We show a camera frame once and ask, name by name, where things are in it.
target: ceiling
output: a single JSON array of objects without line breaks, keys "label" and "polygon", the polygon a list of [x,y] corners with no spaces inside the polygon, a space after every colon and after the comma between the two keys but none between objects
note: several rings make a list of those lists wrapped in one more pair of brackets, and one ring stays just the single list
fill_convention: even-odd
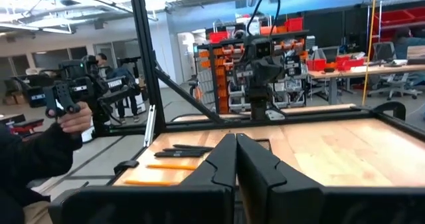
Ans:
[{"label": "ceiling", "polygon": [[[160,12],[234,0],[145,0],[146,9]],[[250,5],[256,0],[249,0]],[[130,0],[0,0],[0,36],[28,32],[73,33],[80,24],[132,16]]]}]

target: concrete floor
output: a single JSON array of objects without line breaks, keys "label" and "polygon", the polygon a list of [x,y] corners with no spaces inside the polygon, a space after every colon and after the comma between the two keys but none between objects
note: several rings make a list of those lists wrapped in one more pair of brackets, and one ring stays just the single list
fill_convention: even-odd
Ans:
[{"label": "concrete floor", "polygon": [[[161,89],[165,117],[167,121],[182,114],[199,113],[188,102],[169,88]],[[343,93],[340,102],[361,104],[361,92],[357,94]],[[423,113],[425,112],[425,95],[420,95],[417,100],[410,96],[393,98],[393,101],[402,102],[407,108],[407,122],[425,130]],[[367,105],[376,106],[386,102],[386,96],[374,96],[367,98]],[[327,105],[327,102],[314,96],[307,101],[308,106]],[[44,108],[31,109],[27,105],[0,106],[2,114],[23,113],[26,119],[44,117]],[[52,120],[45,119],[44,126],[39,130],[45,130],[50,126]],[[98,138],[93,142],[85,144],[83,148],[74,154],[74,163],[70,172],[66,175],[54,177],[34,189],[55,198],[67,189],[80,187],[87,181],[89,185],[102,185],[109,181],[114,174],[113,168],[116,164],[129,160],[142,147],[143,135],[126,137]]]}]

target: workbench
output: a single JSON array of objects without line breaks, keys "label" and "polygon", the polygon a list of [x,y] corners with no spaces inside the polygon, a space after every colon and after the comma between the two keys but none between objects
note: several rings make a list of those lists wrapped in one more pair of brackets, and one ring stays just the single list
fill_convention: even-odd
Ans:
[{"label": "workbench", "polygon": [[[388,67],[388,66],[370,66],[368,69],[369,75],[373,74],[398,74],[398,73],[407,73],[407,72],[418,72],[424,71],[425,64],[419,65],[404,65],[401,67]],[[334,72],[322,72],[322,71],[309,71],[308,72],[312,79],[316,78],[328,78],[329,79],[329,96],[328,103],[330,105],[337,104],[337,95],[338,95],[338,78],[359,78],[366,76],[366,70],[348,70],[348,71],[339,71]]]},{"label": "workbench", "polygon": [[[298,115],[338,114],[325,122],[304,122],[255,128],[205,130],[160,134],[144,150],[139,166],[127,169],[113,185],[125,180],[179,183],[191,171],[149,169],[147,164],[198,166],[203,158],[155,158],[154,153],[173,144],[215,147],[227,133],[245,133],[254,140],[268,140],[271,152],[296,170],[325,186],[425,186],[425,143],[409,134],[412,127],[396,118],[380,114],[365,116],[354,104],[292,108],[283,110]],[[237,118],[237,114],[223,115]],[[184,116],[175,120],[202,120],[204,116]]]}]

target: black cable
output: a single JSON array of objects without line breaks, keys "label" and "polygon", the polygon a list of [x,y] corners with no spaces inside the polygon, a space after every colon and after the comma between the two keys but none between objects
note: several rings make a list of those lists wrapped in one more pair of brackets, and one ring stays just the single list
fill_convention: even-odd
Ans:
[{"label": "black cable", "polygon": [[[261,2],[262,2],[262,1],[263,1],[263,0],[259,0],[259,1],[258,1],[257,6],[255,6],[254,13],[252,14],[251,19],[249,20],[249,22],[248,22],[248,24],[247,24],[247,26],[246,26],[246,32],[247,32],[249,35],[252,35],[252,34],[251,34],[251,32],[250,32],[250,25],[251,25],[251,22],[254,20],[254,17],[256,16],[256,14],[257,14],[257,12],[258,12],[258,8],[260,7],[260,5],[261,5]],[[270,34],[269,34],[269,36],[271,36],[271,35],[272,35],[272,33],[273,33],[273,28],[276,26],[276,20],[278,19],[279,11],[280,11],[280,0],[278,0],[278,8],[276,9],[276,15],[275,15],[275,17],[274,17],[274,19],[273,19],[272,29],[270,30]]]}]

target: black bracket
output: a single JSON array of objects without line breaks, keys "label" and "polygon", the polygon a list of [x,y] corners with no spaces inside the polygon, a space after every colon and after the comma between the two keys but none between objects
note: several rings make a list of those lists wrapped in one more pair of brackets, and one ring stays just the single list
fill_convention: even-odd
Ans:
[{"label": "black bracket", "polygon": [[117,166],[114,167],[114,173],[115,175],[118,175],[122,171],[125,171],[127,168],[136,168],[138,165],[139,162],[135,160],[120,162]]},{"label": "black bracket", "polygon": [[400,102],[392,101],[378,105],[374,108],[367,106],[354,106],[351,107],[357,110],[366,110],[375,114],[382,114],[385,111],[392,111],[395,118],[406,121],[406,106]]}]

